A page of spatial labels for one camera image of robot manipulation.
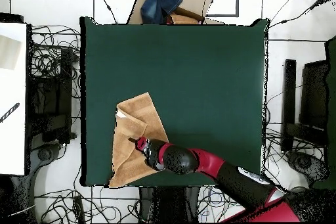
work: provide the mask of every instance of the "white floor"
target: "white floor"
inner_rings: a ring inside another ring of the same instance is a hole
[[[111,6],[118,23],[126,23],[132,9],[134,0],[106,0]],[[232,8],[235,0],[222,0],[223,9]],[[214,18],[227,24],[250,25],[258,18],[273,19],[287,0],[240,0],[240,17],[238,18]],[[271,25],[284,19],[294,18],[307,9],[315,0],[290,0],[288,4],[277,14]],[[79,17],[91,16],[99,24],[112,24],[114,19],[110,11],[106,8],[103,0],[0,0],[0,12],[21,14],[25,22],[33,26],[39,25],[65,25],[80,31]],[[286,24],[279,24],[270,28],[268,45],[268,91],[267,97],[270,99],[274,95],[282,92],[283,66],[285,59],[293,58],[297,60],[297,85],[301,83],[302,69],[305,63],[326,58],[324,51],[324,41],[336,35],[336,12],[332,2],[316,7],[297,20]],[[72,41],[73,37],[62,37],[62,40]],[[301,90],[297,89],[297,102],[299,102]],[[268,104],[271,113],[271,122],[281,122],[282,96],[276,97]],[[79,101],[73,100],[73,116],[79,113]],[[296,119],[299,117],[299,103],[297,106]],[[280,125],[271,125],[270,128],[279,131]],[[80,136],[80,122],[77,120],[72,131]],[[38,173],[35,184],[35,195],[41,195],[57,190],[72,189],[74,179],[81,163],[80,140],[77,138],[68,147],[65,156],[44,167]],[[277,176],[278,169],[273,162],[270,162],[270,171]],[[297,185],[306,186],[306,181],[302,175],[296,173],[283,162],[278,162],[280,172],[277,176],[281,185],[287,189]],[[91,197],[91,188],[82,187],[79,178],[75,182],[76,189],[86,198]],[[93,188],[94,202],[99,205],[101,187]],[[115,206],[121,210],[122,215],[128,214],[127,205],[133,205],[135,198],[138,198],[138,189],[127,187],[119,190],[102,189],[101,192],[103,206]],[[214,200],[218,201],[218,194],[214,194]],[[53,198],[37,198],[36,212],[38,219],[52,204]],[[90,210],[88,202],[84,201],[84,208]],[[203,213],[199,219],[204,222],[213,222],[218,219],[221,208],[211,208],[207,213]],[[113,209],[106,210],[106,216],[114,217]],[[45,221],[56,219],[56,214],[50,213]],[[106,222],[101,215],[93,218],[93,223]],[[137,222],[133,216],[126,217],[122,222]]]

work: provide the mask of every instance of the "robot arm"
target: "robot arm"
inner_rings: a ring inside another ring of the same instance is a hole
[[[298,222],[284,193],[264,177],[233,166],[227,161],[198,148],[182,148],[160,140],[141,137],[135,148],[146,157],[146,163],[156,170],[167,169],[176,174],[200,172],[212,178],[219,189],[240,203],[245,211],[227,221]]]

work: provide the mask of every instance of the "green table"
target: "green table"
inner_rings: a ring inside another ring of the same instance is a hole
[[[253,26],[96,25],[81,18],[82,185],[112,175],[116,104],[149,92],[169,141],[260,172],[264,39]],[[130,185],[212,185],[166,171]]]

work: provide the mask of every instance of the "blue cloth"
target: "blue cloth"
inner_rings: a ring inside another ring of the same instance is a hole
[[[141,17],[143,24],[162,24],[164,10],[168,15],[171,14],[182,0],[145,0],[141,7]]]

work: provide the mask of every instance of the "tan towel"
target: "tan towel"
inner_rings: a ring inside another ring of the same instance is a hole
[[[110,187],[122,187],[157,172],[145,164],[144,155],[135,150],[135,144],[128,138],[145,136],[167,142],[168,138],[149,93],[119,103],[115,120],[112,152],[114,176],[110,180]]]
[[[188,25],[188,24],[198,24],[198,21],[195,18],[187,17],[184,15],[177,15],[175,13],[171,14],[171,20],[174,25]]]

